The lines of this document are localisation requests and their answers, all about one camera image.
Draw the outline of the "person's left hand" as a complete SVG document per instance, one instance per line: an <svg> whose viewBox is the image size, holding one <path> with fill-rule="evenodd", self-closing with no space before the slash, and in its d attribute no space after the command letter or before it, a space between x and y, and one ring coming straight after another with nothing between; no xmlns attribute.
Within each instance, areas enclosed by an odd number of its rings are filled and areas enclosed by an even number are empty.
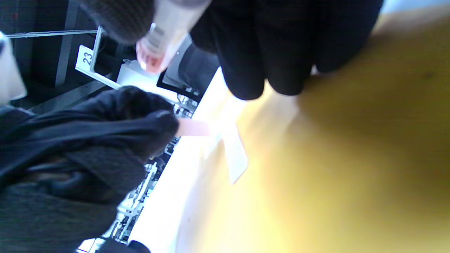
<svg viewBox="0 0 450 253"><path fill-rule="evenodd" d="M1 106L1 252L72 253L100 237L179 121L161 96L126 86L68 110Z"/></svg>

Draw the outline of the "person's right hand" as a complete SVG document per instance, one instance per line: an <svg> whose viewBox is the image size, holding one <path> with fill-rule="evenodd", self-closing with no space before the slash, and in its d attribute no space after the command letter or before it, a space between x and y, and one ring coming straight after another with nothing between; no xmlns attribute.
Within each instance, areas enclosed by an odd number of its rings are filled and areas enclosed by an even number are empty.
<svg viewBox="0 0 450 253"><path fill-rule="evenodd" d="M225 83L241 100L265 80L285 96L301 93L313 67L330 73L367 42L382 0L214 0L190 32L218 56Z"/></svg>

